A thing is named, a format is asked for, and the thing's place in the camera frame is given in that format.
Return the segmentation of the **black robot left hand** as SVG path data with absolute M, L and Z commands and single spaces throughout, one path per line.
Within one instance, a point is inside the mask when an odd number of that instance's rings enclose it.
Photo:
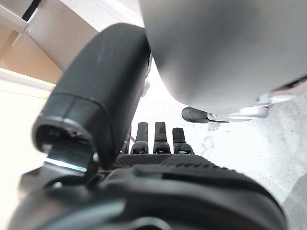
M 44 164 L 22 175 L 11 230 L 286 230 L 259 183 L 194 153 L 184 131 L 131 122 L 151 63 L 143 28 L 118 23 L 69 65 L 32 128 Z

